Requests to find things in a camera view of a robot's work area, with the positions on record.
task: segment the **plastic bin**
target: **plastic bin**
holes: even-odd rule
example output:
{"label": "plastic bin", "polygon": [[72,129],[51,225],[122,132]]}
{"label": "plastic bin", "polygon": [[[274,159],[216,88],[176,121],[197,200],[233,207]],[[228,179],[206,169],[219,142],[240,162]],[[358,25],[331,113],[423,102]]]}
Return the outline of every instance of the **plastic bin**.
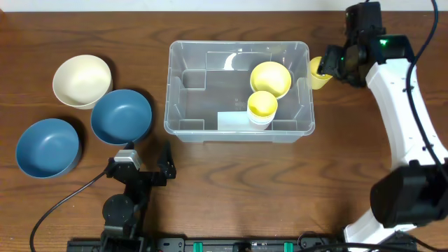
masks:
{"label": "plastic bin", "polygon": [[[246,111],[260,63],[283,64],[293,79],[265,130],[218,130],[218,112]],[[184,142],[293,143],[314,131],[309,49],[303,42],[176,41],[169,48],[164,128]]]}

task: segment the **cup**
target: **cup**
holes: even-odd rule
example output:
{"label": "cup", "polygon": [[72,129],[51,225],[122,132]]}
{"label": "cup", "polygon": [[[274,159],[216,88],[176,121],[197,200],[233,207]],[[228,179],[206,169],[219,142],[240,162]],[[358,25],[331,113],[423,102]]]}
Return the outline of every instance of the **cup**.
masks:
{"label": "cup", "polygon": [[320,75],[317,73],[321,59],[322,57],[315,57],[309,62],[309,69],[311,71],[311,87],[314,90],[322,88],[332,78],[332,76],[329,76],[328,74]]}
{"label": "cup", "polygon": [[282,64],[277,62],[263,62],[256,66],[251,73],[252,91],[268,91],[280,99],[286,95],[291,87],[291,74]]}
{"label": "cup", "polygon": [[112,90],[112,74],[104,60],[79,55],[64,62],[53,78],[53,92],[63,104],[93,109]]}
{"label": "cup", "polygon": [[277,112],[279,103],[268,91],[254,92],[247,101],[247,116],[253,128],[266,130]]}

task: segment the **table surface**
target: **table surface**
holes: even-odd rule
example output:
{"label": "table surface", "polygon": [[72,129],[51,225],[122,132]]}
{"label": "table surface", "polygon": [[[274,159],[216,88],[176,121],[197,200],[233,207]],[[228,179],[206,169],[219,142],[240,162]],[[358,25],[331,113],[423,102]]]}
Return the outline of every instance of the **table surface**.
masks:
{"label": "table surface", "polygon": [[[390,34],[419,48],[432,13],[384,13]],[[0,22],[0,251],[29,251],[29,233],[56,202],[98,175],[120,149],[90,129],[91,111],[61,104],[51,88],[58,66],[75,55],[106,60],[116,89],[146,90],[155,106],[152,134],[137,146],[156,169],[171,141],[177,178],[154,189],[145,229],[188,237],[296,237],[339,232],[369,207],[372,185],[389,173],[390,149],[372,93],[331,80],[314,92],[316,130],[294,144],[182,143],[163,128],[169,45],[176,40],[304,41],[311,57],[344,42],[342,12],[310,13],[8,13]],[[448,13],[418,63],[434,127],[448,144]],[[38,180],[15,162],[15,145],[44,118],[72,123],[85,148],[61,178]],[[38,229],[38,251],[65,251],[72,237],[96,238],[103,203],[124,185],[102,178],[63,204]],[[446,221],[412,232],[448,246]]]}

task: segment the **white bowl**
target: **white bowl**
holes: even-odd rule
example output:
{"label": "white bowl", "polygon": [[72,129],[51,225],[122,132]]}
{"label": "white bowl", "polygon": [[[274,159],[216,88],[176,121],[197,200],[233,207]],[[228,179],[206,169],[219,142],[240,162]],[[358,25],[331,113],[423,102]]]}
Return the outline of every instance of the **white bowl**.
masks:
{"label": "white bowl", "polygon": [[112,90],[112,74],[104,60],[79,55],[64,62],[53,78],[53,92],[63,104],[93,109]]}

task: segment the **white wall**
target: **white wall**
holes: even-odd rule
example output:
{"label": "white wall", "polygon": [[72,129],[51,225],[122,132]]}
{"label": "white wall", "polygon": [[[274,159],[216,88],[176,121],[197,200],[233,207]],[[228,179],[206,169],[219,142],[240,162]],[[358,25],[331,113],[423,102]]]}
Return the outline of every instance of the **white wall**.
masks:
{"label": "white wall", "polygon": [[[343,11],[360,0],[0,0],[5,11]],[[383,11],[431,11],[430,0],[381,0]],[[437,0],[448,11],[448,0]]]}

